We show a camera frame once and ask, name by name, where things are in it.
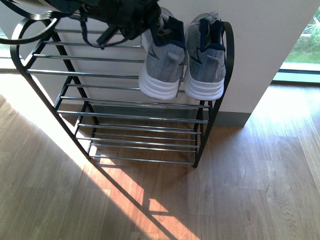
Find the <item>sunlight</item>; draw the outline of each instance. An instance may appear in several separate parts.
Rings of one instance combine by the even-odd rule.
[[[0,94],[22,116],[42,129],[80,168],[83,168],[86,157],[21,75],[2,74]]]
[[[84,169],[85,164],[88,162],[86,157],[21,75],[2,74],[0,79],[0,94],[6,98],[6,101],[19,114],[42,129],[80,169]],[[66,120],[65,123],[71,130],[73,129],[73,126]],[[95,155],[96,151],[97,149],[92,146],[90,154]],[[107,157],[101,159],[101,164],[116,165]],[[123,169],[117,167],[114,170],[118,171],[117,174],[121,175],[120,183],[115,182],[112,176],[108,174],[109,171],[113,171],[112,167],[106,169],[108,180],[115,186],[112,189],[123,196],[119,197],[118,194],[109,194],[108,197],[137,228],[146,233],[148,229],[152,228],[158,233],[161,232],[163,236],[166,236],[166,239],[180,239],[181,236],[176,235],[180,231],[176,231],[176,229],[188,229],[187,226],[162,206],[159,200],[144,199],[144,189]],[[96,184],[92,176],[88,175],[88,177]],[[191,239],[198,239],[192,231],[188,230],[187,232],[191,236]]]

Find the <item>hardwood floorboard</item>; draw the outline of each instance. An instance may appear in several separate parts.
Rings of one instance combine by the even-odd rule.
[[[275,240],[265,190],[240,189],[240,202],[247,240]]]
[[[262,161],[265,192],[276,240],[304,240],[303,226],[282,162]]]
[[[305,239],[320,239],[320,195],[297,137],[278,141]]]
[[[159,240],[159,235],[150,232],[131,232],[130,240]]]
[[[214,216],[188,215],[188,240],[216,240]]]
[[[214,179],[212,175],[211,142],[203,152],[204,161],[197,168],[188,168],[188,214],[214,216]]]
[[[214,188],[215,232],[217,240],[245,240],[240,192],[237,186]]]
[[[0,240],[320,239],[319,93],[270,86],[244,128],[213,128],[198,168],[106,157],[104,174],[0,97]]]

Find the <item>white wall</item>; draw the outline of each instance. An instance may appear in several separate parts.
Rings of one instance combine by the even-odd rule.
[[[219,12],[222,20],[231,23],[235,36],[235,63],[221,111],[252,113],[319,7],[320,0],[160,0],[159,4],[183,21],[185,28],[197,15],[208,11]],[[1,6],[0,28],[9,36],[19,22],[12,16],[15,15]],[[89,28],[94,29],[96,25],[104,27],[93,21]],[[80,63],[77,67],[95,69],[97,65]],[[53,85],[49,89],[53,90],[55,84],[50,84]]]

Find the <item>metal shoe rack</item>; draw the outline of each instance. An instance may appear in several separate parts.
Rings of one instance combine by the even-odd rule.
[[[12,38],[23,38],[33,23],[33,21],[24,19],[15,29]],[[50,21],[43,21],[43,23],[48,26]],[[144,62],[143,59],[97,57],[98,52],[99,55],[102,52],[107,56],[109,49],[106,48],[102,51],[86,45],[83,41],[61,40],[61,35],[78,34],[81,36],[80,33],[80,29],[62,30],[56,28],[50,36],[41,39],[36,44],[25,61],[20,58],[19,45],[11,46],[10,52],[18,71],[32,86],[87,159],[97,168],[100,168],[102,158],[108,158],[112,161],[183,164],[196,168],[233,71],[234,36],[231,25],[224,22],[223,44],[226,47],[226,76],[223,95],[216,101],[201,100],[196,104],[164,102],[144,96],[138,88],[137,74],[77,71],[76,66],[79,61],[82,63],[90,62],[91,65],[103,62],[106,65],[112,64],[118,69],[124,69],[125,67],[122,68],[122,66],[128,64],[135,64],[136,68],[141,68]],[[97,31],[88,32],[89,35],[100,33]],[[57,50],[58,54],[43,53],[48,46]],[[76,51],[73,51],[73,48],[86,49],[86,52],[89,48],[92,55],[83,56],[79,52],[74,55],[73,53]],[[121,48],[145,54],[143,47],[136,44],[118,45],[112,50],[117,51]],[[42,66],[44,61],[47,61],[47,66],[55,66],[55,61],[62,61],[66,70],[37,69],[37,61],[41,61]],[[36,76],[39,80],[42,77],[50,78],[50,81],[59,78],[56,84],[62,83],[61,90],[57,94],[54,104],[43,91],[45,87],[32,76]],[[103,91],[104,97],[95,96],[95,91],[100,93]],[[133,93],[141,94],[147,100],[128,98]],[[179,90],[178,97],[179,95],[185,95],[184,91]]]

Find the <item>gray sneaker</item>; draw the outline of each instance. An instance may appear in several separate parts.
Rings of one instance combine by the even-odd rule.
[[[141,35],[147,55],[139,74],[139,88],[145,95],[160,100],[177,96],[186,52],[184,24],[168,10],[167,14],[168,19],[161,18]]]
[[[184,75],[186,94],[197,100],[219,99],[226,75],[225,47],[221,44],[224,23],[218,13],[197,16],[186,30],[187,68]]]

